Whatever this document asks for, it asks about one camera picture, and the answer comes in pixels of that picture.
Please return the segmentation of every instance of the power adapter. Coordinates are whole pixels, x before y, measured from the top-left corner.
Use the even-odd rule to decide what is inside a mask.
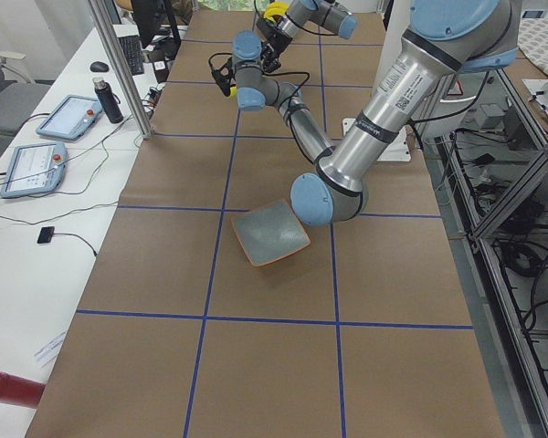
[[[39,245],[50,244],[54,233],[55,233],[55,227],[54,226],[43,226],[40,229],[40,233],[38,234],[37,243]]]

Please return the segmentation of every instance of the blue joint cap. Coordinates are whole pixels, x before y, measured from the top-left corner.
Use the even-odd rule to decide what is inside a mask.
[[[349,39],[353,35],[353,31],[355,30],[355,28],[357,28],[357,17],[347,16],[341,22],[337,35],[339,36],[339,38]]]
[[[448,41],[479,27],[501,0],[412,0],[410,24],[428,40]]]
[[[266,106],[266,97],[257,89],[237,89],[237,107],[242,111],[260,111]]]
[[[292,209],[308,225],[325,225],[332,221],[332,198],[329,188],[314,173],[299,176],[290,189]]]
[[[316,11],[321,6],[322,0],[300,0],[302,5],[310,11]]]
[[[234,39],[234,56],[245,61],[259,59],[262,43],[251,30],[243,30]]]
[[[492,55],[490,57],[480,57],[463,64],[459,73],[479,73],[481,71],[495,70],[509,66],[516,58],[518,48],[513,48],[507,52]]]

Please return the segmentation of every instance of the red cylinder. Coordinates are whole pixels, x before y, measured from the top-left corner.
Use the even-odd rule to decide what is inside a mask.
[[[0,371],[0,403],[37,408],[45,385]]]

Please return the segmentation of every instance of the yellow object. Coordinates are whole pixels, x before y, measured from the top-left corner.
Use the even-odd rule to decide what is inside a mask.
[[[266,10],[264,11],[264,18],[267,18],[271,21],[276,21],[276,18],[286,14],[286,11],[289,9],[289,6],[284,2],[274,2],[270,3]]]

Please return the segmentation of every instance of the label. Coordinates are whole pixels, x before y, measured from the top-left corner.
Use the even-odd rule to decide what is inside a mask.
[[[63,341],[65,340],[65,335],[67,335],[67,331],[60,333],[46,346],[35,353],[35,360],[41,367],[47,365],[58,355],[63,345]]]
[[[410,70],[410,66],[397,59],[378,87],[378,91],[387,96],[388,103],[405,114],[413,111],[432,85],[429,78]]]
[[[359,113],[357,119],[355,119],[355,126],[360,130],[367,132],[372,137],[377,138],[379,141],[390,144],[398,136],[397,132],[391,132],[390,130],[385,130],[381,126],[376,125],[367,117],[363,112]]]

